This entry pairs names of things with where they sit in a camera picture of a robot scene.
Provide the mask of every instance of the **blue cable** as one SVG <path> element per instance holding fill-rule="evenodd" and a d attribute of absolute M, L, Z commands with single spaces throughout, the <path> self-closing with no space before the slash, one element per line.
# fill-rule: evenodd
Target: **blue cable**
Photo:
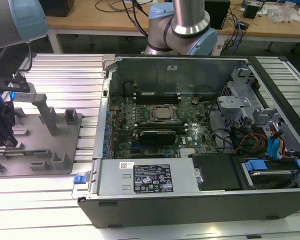
<path fill-rule="evenodd" d="M 241 27 L 240 27 L 240 24 L 238 22 L 237 19 L 235 19 L 234 17 L 226 17 L 227 19 L 230 19 L 234 22 L 236 22 L 237 26 L 238 26 L 238 34 L 237 34 L 237 37 L 239 37 L 234 43 L 233 43 L 233 46 L 235 47 L 234 48 L 234 51 L 233 53 L 231 54 L 231 56 L 236 52 L 236 50 L 238 49 L 239 47 L 239 44 L 241 43 L 240 39 L 241 39 Z"/>
<path fill-rule="evenodd" d="M 235 54 L 235 52 L 237 51 L 237 49 L 238 49 L 238 47 L 239 47 L 239 45 L 240 45 L 240 39 L 241 39 L 241 27 L 240 27 L 240 24 L 239 24 L 238 20 L 236 20 L 236 24 L 238 25 L 238 35 L 239 35 L 239 39 L 238 39 L 238 42 L 237 42 L 237 44 L 236 44 L 236 46 L 235 46 L 235 48 L 234 48 L 234 50 L 233 50 L 231 56 L 233 56 L 233 55 Z"/>

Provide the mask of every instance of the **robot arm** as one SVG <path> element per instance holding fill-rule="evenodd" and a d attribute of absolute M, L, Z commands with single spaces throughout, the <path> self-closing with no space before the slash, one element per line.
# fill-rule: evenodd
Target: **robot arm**
<path fill-rule="evenodd" d="M 0 48 L 30 43 L 47 35 L 46 16 L 39 0 L 0 0 Z M 15 147 L 14 104 L 5 102 L 2 92 L 28 93 L 30 87 L 20 72 L 12 78 L 0 77 L 0 147 Z"/>
<path fill-rule="evenodd" d="M 173 0 L 150 8 L 146 55 L 208 55 L 218 39 L 204 0 Z"/>
<path fill-rule="evenodd" d="M 0 48 L 30 43 L 47 32 L 39 0 L 0 0 Z"/>

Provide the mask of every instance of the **power adapter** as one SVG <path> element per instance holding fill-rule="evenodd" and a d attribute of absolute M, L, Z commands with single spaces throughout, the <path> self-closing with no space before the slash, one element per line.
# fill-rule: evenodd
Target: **power adapter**
<path fill-rule="evenodd" d="M 246 23 L 246 22 L 244 22 L 244 21 L 240 21 L 239 22 L 239 25 L 240 25 L 240 28 L 242 29 L 242 30 L 247 30 L 248 28 L 249 28 L 249 23 Z"/>

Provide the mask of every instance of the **green motherboard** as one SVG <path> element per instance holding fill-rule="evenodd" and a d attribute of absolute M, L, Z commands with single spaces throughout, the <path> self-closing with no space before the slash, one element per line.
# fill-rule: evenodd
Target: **green motherboard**
<path fill-rule="evenodd" d="M 181 96 L 178 104 L 136 104 L 130 97 L 111 96 L 111 129 L 115 159 L 184 158 L 192 153 L 215 153 L 218 147 L 207 122 L 208 102 L 194 101 L 193 95 Z M 141 144 L 136 138 L 136 124 L 161 123 L 186 125 L 182 134 L 175 136 L 174 144 Z"/>

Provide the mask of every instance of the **motherboard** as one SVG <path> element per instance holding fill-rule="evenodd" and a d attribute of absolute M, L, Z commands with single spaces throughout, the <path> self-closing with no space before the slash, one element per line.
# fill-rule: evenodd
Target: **motherboard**
<path fill-rule="evenodd" d="M 136 98 L 110 98 L 115 159 L 187 158 L 215 153 L 217 144 L 208 124 L 209 102 L 181 95 L 177 102 L 144 104 Z"/>

